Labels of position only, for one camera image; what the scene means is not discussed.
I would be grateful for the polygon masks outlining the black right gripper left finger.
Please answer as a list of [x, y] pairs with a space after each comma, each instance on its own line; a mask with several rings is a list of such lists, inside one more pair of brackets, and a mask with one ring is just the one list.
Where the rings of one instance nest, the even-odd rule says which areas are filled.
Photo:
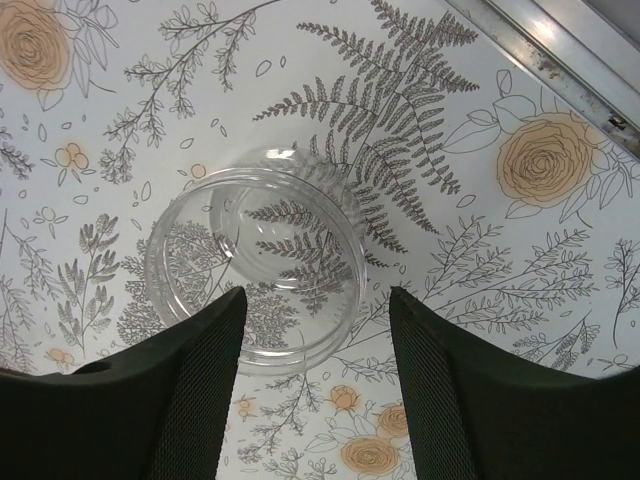
[[212, 479], [247, 314], [236, 287], [73, 373], [1, 373], [5, 479]]

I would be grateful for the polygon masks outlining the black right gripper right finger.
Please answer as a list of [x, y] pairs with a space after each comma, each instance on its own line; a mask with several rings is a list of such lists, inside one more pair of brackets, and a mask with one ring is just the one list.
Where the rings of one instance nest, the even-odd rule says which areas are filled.
[[389, 316], [420, 479], [635, 479], [639, 372], [547, 368], [395, 287]]

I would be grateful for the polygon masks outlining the aluminium frame rail right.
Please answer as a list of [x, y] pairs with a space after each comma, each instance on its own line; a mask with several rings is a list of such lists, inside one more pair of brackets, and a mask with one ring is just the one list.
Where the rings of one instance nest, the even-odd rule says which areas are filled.
[[639, 45], [585, 1], [448, 5], [615, 144], [639, 156]]

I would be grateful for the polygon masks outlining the floral patterned table cloth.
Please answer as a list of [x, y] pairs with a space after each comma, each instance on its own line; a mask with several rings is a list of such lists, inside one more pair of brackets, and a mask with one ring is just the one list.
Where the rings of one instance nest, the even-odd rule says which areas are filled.
[[5, 479], [635, 479], [639, 54], [583, 1], [5, 1]]

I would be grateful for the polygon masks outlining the clear plastic jar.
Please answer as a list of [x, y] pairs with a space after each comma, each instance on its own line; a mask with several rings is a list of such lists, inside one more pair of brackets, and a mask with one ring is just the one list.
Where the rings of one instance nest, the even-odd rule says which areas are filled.
[[242, 374], [289, 375], [326, 361], [366, 290], [364, 216], [349, 171], [309, 149], [255, 148], [180, 193], [146, 244], [158, 317], [175, 325], [240, 287]]

